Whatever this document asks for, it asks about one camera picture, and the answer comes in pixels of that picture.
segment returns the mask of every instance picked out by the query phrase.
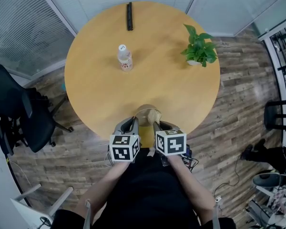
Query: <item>black and white marker cube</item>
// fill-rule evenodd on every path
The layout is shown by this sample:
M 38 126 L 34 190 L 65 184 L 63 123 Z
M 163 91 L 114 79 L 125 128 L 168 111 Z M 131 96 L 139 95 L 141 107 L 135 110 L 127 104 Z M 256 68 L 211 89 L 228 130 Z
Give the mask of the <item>black and white marker cube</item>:
M 138 135 L 111 135 L 109 149 L 113 161 L 132 162 L 139 152 Z
M 155 138 L 156 149 L 165 156 L 186 153 L 186 133 L 180 129 L 158 131 Z

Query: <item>hand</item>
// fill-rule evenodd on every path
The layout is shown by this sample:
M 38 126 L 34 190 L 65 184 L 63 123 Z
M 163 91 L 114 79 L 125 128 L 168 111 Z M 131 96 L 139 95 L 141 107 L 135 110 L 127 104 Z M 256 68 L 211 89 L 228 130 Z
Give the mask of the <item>hand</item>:
M 180 155 L 169 155 L 166 157 L 167 157 L 168 162 L 170 162 L 170 164 L 180 162 L 180 161 L 183 163 Z

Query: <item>black stool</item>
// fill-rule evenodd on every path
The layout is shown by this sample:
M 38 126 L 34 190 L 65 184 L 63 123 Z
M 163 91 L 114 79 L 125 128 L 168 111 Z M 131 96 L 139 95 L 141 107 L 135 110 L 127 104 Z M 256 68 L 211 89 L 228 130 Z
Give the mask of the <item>black stool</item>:
M 277 125 L 276 120 L 277 118 L 286 118 L 286 114 L 278 114 L 276 112 L 277 106 L 286 105 L 286 100 L 283 101 L 269 101 L 265 105 L 265 111 L 264 111 L 264 125 L 268 131 L 272 129 L 277 130 L 285 130 L 286 131 L 286 125 Z

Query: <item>person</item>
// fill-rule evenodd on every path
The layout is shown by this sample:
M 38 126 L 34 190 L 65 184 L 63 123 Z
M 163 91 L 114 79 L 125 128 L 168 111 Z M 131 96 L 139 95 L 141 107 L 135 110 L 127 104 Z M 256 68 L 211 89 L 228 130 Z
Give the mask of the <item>person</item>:
M 286 147 L 266 148 L 265 139 L 261 139 L 254 147 L 250 144 L 241 154 L 241 160 L 266 162 L 279 173 L 284 174 L 286 170 Z
M 212 229 L 215 199 L 183 163 L 180 156 L 168 156 L 164 167 L 155 153 L 141 149 L 134 163 L 117 162 L 108 173 L 80 198 L 73 212 L 58 210 L 51 229 L 82 229 L 91 205 L 91 228 L 191 228 Z M 219 218 L 220 227 L 235 229 L 231 218 Z

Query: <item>bottle label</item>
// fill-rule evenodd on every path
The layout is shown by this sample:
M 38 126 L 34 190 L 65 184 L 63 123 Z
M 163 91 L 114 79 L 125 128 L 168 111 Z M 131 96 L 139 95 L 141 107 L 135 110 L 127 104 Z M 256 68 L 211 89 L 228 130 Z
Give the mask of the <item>bottle label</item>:
M 132 58 L 129 58 L 128 60 L 120 60 L 119 59 L 119 62 L 120 62 L 120 66 L 122 68 L 122 70 L 131 70 L 132 67 L 133 67 L 133 60 Z

